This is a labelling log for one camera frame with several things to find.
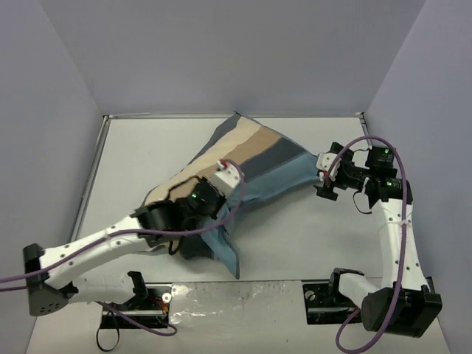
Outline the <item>striped pillowcase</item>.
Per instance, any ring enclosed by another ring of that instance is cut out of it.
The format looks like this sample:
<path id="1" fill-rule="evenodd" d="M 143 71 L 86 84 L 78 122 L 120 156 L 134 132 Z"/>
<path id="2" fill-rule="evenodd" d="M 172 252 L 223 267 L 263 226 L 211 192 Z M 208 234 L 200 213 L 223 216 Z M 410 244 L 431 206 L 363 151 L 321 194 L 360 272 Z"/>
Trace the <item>striped pillowcase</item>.
<path id="1" fill-rule="evenodd" d="M 240 167 L 245 191 L 236 189 L 214 215 L 203 219 L 200 227 L 204 232 L 183 237 L 178 252 L 186 260 L 219 260 L 234 278 L 239 278 L 240 258 L 231 242 L 233 232 L 251 210 L 315 182 L 318 158 L 282 133 L 235 114 L 214 130 L 185 167 L 151 189 L 143 205 L 187 197 L 199 179 L 211 177 L 221 159 L 232 160 Z"/>

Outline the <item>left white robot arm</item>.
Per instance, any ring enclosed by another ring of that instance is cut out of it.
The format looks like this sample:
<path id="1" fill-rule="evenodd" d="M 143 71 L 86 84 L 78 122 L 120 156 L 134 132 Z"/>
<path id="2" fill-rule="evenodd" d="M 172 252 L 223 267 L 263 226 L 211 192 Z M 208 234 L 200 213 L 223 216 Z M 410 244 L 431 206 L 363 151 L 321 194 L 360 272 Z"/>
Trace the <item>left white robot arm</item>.
<path id="1" fill-rule="evenodd" d="M 29 313 L 45 316 L 73 302 L 110 302 L 136 309 L 148 299 L 139 271 L 121 276 L 90 276 L 88 272 L 127 254 L 152 252 L 202 232 L 215 218 L 233 187 L 216 178 L 200 178 L 188 195 L 153 202 L 114 225 L 55 248 L 33 243 L 23 250 Z"/>

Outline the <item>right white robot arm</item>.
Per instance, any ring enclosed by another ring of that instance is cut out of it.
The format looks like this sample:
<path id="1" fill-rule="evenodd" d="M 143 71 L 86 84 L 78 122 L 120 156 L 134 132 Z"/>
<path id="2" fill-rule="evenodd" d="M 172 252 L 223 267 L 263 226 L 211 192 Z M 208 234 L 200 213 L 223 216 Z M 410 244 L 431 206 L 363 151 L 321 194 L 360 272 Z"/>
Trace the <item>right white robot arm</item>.
<path id="1" fill-rule="evenodd" d="M 423 275 L 412 228 L 413 197 L 409 182 L 398 175 L 394 151 L 373 145 L 363 167 L 353 162 L 354 152 L 334 142 L 319 154 L 322 185 L 316 194 L 336 200 L 336 189 L 364 193 L 375 218 L 381 242 L 382 280 L 373 285 L 361 271 L 335 268 L 306 300 L 315 303 L 320 323 L 342 323 L 348 316 L 365 330 L 420 338 L 442 310 L 441 296 Z"/>

